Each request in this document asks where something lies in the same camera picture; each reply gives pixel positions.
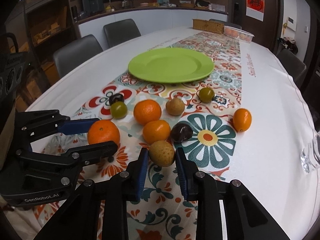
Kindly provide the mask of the grey chair far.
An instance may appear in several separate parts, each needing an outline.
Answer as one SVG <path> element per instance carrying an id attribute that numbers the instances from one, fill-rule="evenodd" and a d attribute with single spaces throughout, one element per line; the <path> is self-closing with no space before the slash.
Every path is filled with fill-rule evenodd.
<path id="1" fill-rule="evenodd" d="M 103 30 L 109 48 L 141 36 L 135 21 L 131 18 L 106 24 Z"/>

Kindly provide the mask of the grey chair near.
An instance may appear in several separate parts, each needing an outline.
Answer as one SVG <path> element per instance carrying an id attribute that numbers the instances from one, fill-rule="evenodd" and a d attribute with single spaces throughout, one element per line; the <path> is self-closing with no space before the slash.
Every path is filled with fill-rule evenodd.
<path id="1" fill-rule="evenodd" d="M 66 76 L 76 67 L 101 52 L 103 49 L 92 34 L 67 44 L 53 54 L 59 77 Z"/>

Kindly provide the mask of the orange tangerine centre front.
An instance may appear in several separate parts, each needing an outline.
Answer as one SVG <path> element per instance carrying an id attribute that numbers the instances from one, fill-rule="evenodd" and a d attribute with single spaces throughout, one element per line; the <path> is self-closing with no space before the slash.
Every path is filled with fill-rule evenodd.
<path id="1" fill-rule="evenodd" d="M 165 120 L 151 121 L 143 127 L 143 138 L 151 145 L 156 141 L 167 140 L 170 132 L 170 125 Z"/>

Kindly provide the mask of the orange oval kumquat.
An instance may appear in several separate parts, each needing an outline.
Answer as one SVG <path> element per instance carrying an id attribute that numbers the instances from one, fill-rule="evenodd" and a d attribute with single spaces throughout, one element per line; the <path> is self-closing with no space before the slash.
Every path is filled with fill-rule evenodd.
<path id="1" fill-rule="evenodd" d="M 247 131 L 252 123 L 252 116 L 249 110 L 239 108 L 233 115 L 233 126 L 237 132 Z"/>

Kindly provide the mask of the dark chestnut back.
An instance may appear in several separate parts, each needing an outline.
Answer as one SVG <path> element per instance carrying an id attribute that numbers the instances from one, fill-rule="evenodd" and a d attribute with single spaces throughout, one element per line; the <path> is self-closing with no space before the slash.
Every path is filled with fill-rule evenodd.
<path id="1" fill-rule="evenodd" d="M 124 102 L 124 96 L 121 93 L 116 93 L 110 96 L 109 98 L 109 105 L 112 106 L 116 102 Z"/>

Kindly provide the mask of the brown longan front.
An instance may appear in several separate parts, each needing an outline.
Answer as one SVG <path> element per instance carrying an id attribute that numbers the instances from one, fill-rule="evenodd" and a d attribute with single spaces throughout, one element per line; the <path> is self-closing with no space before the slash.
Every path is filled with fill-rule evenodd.
<path id="1" fill-rule="evenodd" d="M 167 141 L 156 141 L 149 148 L 151 161 L 160 167 L 171 166 L 174 162 L 175 151 Z"/>

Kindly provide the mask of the green plum left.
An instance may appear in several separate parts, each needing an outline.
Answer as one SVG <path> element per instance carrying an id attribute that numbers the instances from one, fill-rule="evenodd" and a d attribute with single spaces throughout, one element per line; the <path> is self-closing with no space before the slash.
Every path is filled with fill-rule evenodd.
<path id="1" fill-rule="evenodd" d="M 122 101 L 117 101 L 111 105 L 111 115 L 115 119 L 122 119 L 127 115 L 127 106 Z"/>

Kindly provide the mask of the large orange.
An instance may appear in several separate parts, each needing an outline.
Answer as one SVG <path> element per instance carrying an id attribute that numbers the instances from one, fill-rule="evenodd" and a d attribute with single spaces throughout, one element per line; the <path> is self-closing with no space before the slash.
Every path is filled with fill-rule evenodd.
<path id="1" fill-rule="evenodd" d="M 87 141 L 91 144 L 113 141 L 120 144 L 120 131 L 110 120 L 96 121 L 88 130 Z"/>

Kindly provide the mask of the red poster on door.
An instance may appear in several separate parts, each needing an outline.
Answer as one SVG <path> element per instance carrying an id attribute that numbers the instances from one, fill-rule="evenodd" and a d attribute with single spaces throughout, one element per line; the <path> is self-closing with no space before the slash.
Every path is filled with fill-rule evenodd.
<path id="1" fill-rule="evenodd" d="M 246 16 L 263 22 L 265 0 L 246 0 Z"/>

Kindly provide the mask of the green plate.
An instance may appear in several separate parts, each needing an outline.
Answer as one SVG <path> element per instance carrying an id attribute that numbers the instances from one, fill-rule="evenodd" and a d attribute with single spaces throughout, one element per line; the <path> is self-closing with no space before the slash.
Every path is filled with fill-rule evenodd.
<path id="1" fill-rule="evenodd" d="M 128 64 L 134 77 L 155 83 L 185 83 L 209 76 L 214 62 L 207 55 L 185 48 L 161 48 L 143 52 Z"/>

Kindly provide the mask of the grey chair table end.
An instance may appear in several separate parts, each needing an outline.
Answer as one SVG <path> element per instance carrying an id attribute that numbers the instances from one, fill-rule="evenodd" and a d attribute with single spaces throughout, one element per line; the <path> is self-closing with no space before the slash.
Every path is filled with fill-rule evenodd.
<path id="1" fill-rule="evenodd" d="M 221 23 L 221 24 L 223 24 L 225 26 L 229 26 L 229 27 L 233 27 L 233 28 L 237 28 L 237 29 L 241 29 L 242 30 L 242 27 L 240 25 L 234 24 L 234 23 L 231 23 L 231 22 L 224 22 L 224 21 L 220 21 L 220 20 L 216 20 L 216 19 L 210 19 L 209 21 Z"/>

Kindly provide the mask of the orange tangerine centre back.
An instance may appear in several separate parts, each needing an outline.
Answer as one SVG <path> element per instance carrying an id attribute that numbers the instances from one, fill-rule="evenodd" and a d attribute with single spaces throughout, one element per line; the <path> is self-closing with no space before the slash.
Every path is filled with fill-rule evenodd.
<path id="1" fill-rule="evenodd" d="M 162 109 L 155 100 L 143 100 L 138 102 L 133 110 L 133 116 L 140 125 L 145 126 L 151 121 L 159 120 Z"/>

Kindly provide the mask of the grey chair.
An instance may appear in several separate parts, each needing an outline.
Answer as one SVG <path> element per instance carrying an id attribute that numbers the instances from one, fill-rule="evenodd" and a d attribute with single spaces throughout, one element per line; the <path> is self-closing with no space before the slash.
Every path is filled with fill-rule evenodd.
<path id="1" fill-rule="evenodd" d="M 106 24 L 103 30 L 109 48 L 141 36 L 135 21 L 131 18 Z"/>
<path id="2" fill-rule="evenodd" d="M 76 67 L 101 52 L 103 49 L 92 34 L 67 44 L 53 54 L 59 77 L 66 76 Z"/>
<path id="3" fill-rule="evenodd" d="M 292 76 L 295 84 L 300 87 L 303 82 L 304 74 L 307 70 L 305 63 L 300 61 L 300 59 L 288 49 L 281 50 L 277 54 L 277 58 L 288 74 Z"/>

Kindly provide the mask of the green plum with stem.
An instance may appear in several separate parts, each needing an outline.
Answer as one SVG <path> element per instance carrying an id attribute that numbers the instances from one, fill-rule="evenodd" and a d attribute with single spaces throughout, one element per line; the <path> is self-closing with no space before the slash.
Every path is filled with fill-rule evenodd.
<path id="1" fill-rule="evenodd" d="M 211 88 L 204 87 L 197 91 L 197 96 L 201 102 L 211 103 L 214 100 L 215 92 Z"/>

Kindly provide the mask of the patterned table runner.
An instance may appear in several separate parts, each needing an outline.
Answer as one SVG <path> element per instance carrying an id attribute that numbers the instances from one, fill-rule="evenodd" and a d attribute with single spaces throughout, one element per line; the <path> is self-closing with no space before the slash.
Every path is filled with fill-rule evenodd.
<path id="1" fill-rule="evenodd" d="M 120 133 L 114 159 L 86 167 L 80 178 L 110 179 L 160 141 L 224 180 L 236 146 L 230 119 L 241 103 L 239 43 L 200 32 L 152 44 L 112 48 L 54 88 L 62 113 L 109 120 Z"/>

